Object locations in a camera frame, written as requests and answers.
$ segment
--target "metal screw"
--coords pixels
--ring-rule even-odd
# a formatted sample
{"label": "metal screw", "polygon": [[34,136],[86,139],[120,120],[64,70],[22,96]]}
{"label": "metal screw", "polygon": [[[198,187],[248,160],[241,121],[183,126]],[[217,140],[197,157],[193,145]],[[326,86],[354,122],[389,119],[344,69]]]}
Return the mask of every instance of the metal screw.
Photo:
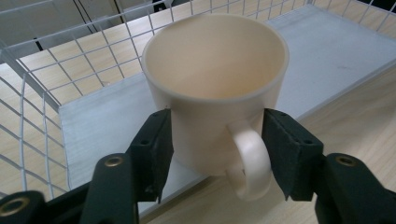
{"label": "metal screw", "polygon": [[335,160],[338,163],[343,164],[345,166],[356,166],[355,160],[347,156],[337,156]]}
{"label": "metal screw", "polygon": [[7,217],[20,212],[29,202],[29,198],[26,197],[20,197],[6,202],[0,207],[0,217]]}
{"label": "metal screw", "polygon": [[112,167],[112,166],[118,166],[123,162],[123,159],[121,157],[112,157],[105,161],[105,166]]}

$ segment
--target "wire basket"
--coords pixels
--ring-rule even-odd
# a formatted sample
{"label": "wire basket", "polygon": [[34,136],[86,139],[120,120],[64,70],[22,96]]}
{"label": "wire basket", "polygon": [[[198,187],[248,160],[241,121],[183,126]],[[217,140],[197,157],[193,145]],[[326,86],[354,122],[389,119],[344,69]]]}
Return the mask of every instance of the wire basket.
{"label": "wire basket", "polygon": [[[70,190],[60,106],[141,73],[146,43],[174,21],[202,13],[269,21],[309,4],[396,38],[396,4],[383,9],[375,1],[162,0],[126,7],[114,0],[102,1],[113,13],[96,17],[88,1],[30,2],[0,3],[0,198],[34,189],[51,200]],[[67,10],[79,19],[72,22]]]}

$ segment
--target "mug handle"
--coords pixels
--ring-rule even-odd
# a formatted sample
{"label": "mug handle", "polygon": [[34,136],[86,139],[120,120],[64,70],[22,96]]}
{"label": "mug handle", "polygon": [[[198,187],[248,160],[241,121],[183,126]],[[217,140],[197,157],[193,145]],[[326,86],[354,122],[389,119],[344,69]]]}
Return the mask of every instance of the mug handle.
{"label": "mug handle", "polygon": [[229,124],[228,129],[239,150],[244,170],[230,168],[226,175],[240,199],[257,200],[268,191],[271,184],[271,162],[267,147],[247,120]]}

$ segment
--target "wire mesh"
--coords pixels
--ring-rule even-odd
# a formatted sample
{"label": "wire mesh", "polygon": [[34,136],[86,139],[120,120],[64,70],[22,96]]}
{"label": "wire mesh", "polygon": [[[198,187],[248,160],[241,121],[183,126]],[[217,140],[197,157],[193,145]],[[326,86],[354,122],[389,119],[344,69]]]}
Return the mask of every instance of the wire mesh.
{"label": "wire mesh", "polygon": [[[114,0],[116,13],[78,24],[61,9],[67,1],[25,2],[0,3],[0,21],[6,24],[0,36],[0,61],[4,62],[0,64],[0,197],[36,189],[49,200],[70,190],[59,106],[141,73],[146,43],[172,22],[203,13],[268,21],[312,4],[396,38],[392,12],[396,4],[385,10],[372,6],[374,1],[190,0],[172,6],[162,0],[122,8],[120,0]],[[162,4],[167,9],[153,13]],[[56,23],[57,29],[43,32],[33,23],[32,17],[43,8],[50,13],[42,20]],[[5,34],[14,36],[14,42]]]}

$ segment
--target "mug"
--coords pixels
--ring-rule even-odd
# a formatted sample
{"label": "mug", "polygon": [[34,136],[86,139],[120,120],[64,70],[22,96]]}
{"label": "mug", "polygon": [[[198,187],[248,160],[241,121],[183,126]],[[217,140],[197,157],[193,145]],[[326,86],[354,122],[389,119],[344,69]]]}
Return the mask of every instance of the mug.
{"label": "mug", "polygon": [[227,175],[239,198],[269,189],[261,138],[289,62],[283,38],[242,16],[204,14],[161,29],[145,46],[142,69],[158,109],[170,108],[175,157],[204,175]]}

